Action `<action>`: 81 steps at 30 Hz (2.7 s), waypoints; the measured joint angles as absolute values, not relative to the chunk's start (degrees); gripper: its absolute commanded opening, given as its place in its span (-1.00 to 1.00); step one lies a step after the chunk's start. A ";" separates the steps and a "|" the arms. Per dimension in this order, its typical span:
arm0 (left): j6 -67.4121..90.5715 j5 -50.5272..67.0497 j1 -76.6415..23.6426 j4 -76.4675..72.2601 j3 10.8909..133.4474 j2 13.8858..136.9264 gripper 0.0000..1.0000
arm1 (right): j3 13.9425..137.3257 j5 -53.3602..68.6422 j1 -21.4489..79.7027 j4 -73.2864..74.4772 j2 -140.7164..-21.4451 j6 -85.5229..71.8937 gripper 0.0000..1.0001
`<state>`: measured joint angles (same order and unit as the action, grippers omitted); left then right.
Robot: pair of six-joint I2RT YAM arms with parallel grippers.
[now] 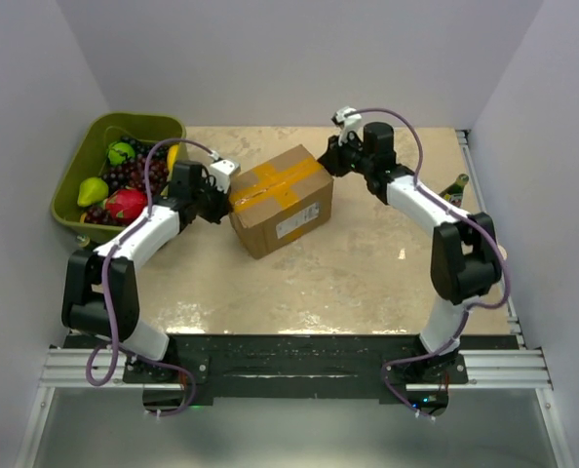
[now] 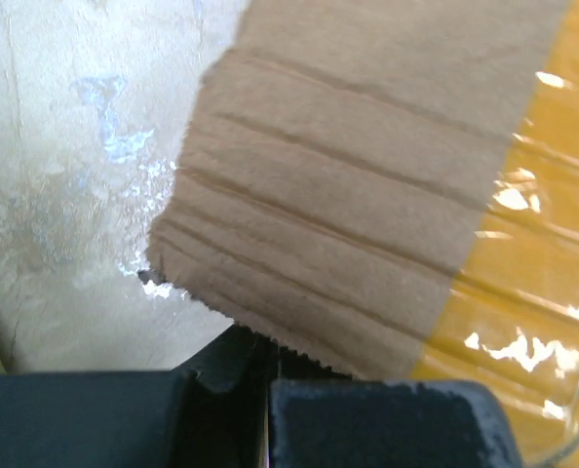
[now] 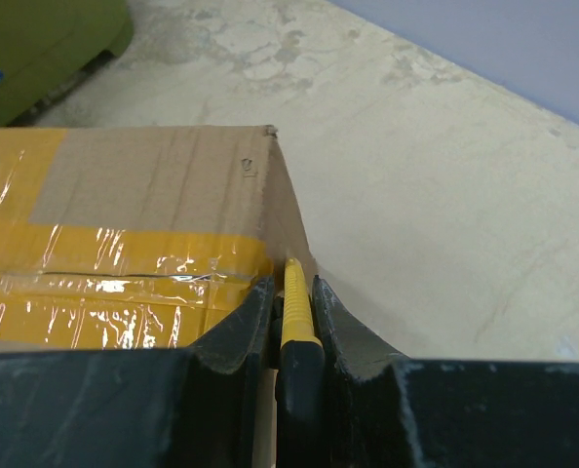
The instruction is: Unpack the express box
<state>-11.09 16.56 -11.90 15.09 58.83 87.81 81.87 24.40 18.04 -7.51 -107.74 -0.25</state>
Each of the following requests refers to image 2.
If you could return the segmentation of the taped cardboard express box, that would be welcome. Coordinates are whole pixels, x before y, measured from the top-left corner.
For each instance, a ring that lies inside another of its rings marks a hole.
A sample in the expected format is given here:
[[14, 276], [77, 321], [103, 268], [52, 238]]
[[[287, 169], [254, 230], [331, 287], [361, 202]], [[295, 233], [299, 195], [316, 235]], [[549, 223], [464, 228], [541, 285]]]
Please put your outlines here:
[[362, 379], [475, 380], [579, 467], [579, 1], [253, 1], [151, 268]]

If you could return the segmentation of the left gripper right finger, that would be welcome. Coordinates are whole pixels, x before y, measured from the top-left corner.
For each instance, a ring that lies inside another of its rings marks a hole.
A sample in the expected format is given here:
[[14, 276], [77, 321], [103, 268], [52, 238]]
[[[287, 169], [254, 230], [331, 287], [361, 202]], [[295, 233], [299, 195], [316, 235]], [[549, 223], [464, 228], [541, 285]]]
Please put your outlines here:
[[520, 467], [505, 412], [467, 381], [278, 380], [276, 467]]

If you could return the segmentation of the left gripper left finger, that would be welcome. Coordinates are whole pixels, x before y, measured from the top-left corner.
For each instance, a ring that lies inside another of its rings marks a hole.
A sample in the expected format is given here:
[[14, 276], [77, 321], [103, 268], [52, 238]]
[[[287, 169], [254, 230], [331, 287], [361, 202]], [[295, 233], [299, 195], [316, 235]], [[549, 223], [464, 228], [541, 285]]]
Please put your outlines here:
[[268, 349], [233, 326], [170, 370], [0, 375], [0, 467], [253, 467]]

